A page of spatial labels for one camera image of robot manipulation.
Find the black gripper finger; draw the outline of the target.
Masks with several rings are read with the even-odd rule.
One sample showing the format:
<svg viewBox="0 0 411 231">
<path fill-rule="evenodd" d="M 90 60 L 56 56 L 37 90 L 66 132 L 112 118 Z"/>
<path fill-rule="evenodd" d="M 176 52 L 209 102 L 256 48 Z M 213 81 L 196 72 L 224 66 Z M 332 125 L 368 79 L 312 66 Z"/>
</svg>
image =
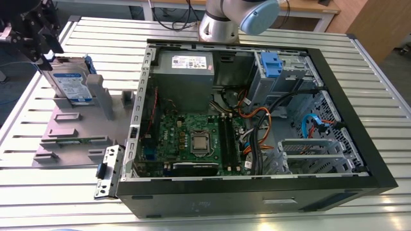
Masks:
<svg viewBox="0 0 411 231">
<path fill-rule="evenodd" d="M 54 53 L 62 53 L 64 50 L 58 42 L 58 33 L 57 33 L 60 29 L 60 22 L 56 13 L 56 7 L 53 5 L 52 0 L 41 0 L 40 7 L 41 7 L 40 21 L 42 24 L 41 35 L 45 38 L 45 42 L 50 50 Z"/>
<path fill-rule="evenodd" d="M 52 65 L 44 56 L 44 49 L 49 48 L 44 36 L 30 30 L 21 30 L 18 38 L 18 50 L 25 57 L 25 61 L 34 64 L 38 70 L 50 71 Z"/>
</svg>

